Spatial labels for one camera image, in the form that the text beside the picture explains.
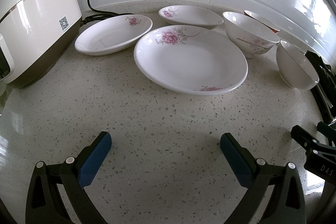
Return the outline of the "large floral plate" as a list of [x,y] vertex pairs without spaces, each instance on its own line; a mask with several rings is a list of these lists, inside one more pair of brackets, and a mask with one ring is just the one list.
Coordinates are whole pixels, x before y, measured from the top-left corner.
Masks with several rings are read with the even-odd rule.
[[154,83],[197,96],[228,93],[248,75],[247,60],[233,42],[196,26],[165,26],[147,33],[134,48],[134,61]]

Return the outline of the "white floral bowl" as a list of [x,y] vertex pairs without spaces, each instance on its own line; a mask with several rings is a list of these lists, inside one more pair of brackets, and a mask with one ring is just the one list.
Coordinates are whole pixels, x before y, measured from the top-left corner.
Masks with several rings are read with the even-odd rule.
[[280,39],[267,26],[238,12],[223,12],[224,27],[230,41],[248,59],[267,53]]

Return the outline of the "red banded bowl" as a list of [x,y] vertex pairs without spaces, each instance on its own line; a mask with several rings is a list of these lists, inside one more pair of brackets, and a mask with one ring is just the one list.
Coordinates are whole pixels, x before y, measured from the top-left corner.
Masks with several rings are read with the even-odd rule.
[[249,16],[258,22],[262,23],[263,25],[267,26],[269,29],[271,29],[275,34],[280,32],[280,27],[276,26],[274,23],[272,23],[270,20],[264,18],[263,16],[256,14],[255,12],[244,10],[244,15]]

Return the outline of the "white rimmed bowl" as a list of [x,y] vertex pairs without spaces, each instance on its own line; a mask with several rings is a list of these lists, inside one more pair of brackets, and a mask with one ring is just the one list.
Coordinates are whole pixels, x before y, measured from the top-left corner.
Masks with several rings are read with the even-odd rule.
[[292,89],[310,90],[319,83],[317,71],[307,57],[295,46],[280,40],[276,61],[281,79]]

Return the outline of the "white rice cooker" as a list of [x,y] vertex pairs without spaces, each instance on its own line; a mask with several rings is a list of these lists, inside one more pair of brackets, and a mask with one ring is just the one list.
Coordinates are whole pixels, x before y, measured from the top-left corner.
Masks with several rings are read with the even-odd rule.
[[42,78],[81,19],[77,0],[1,0],[1,81],[24,88]]

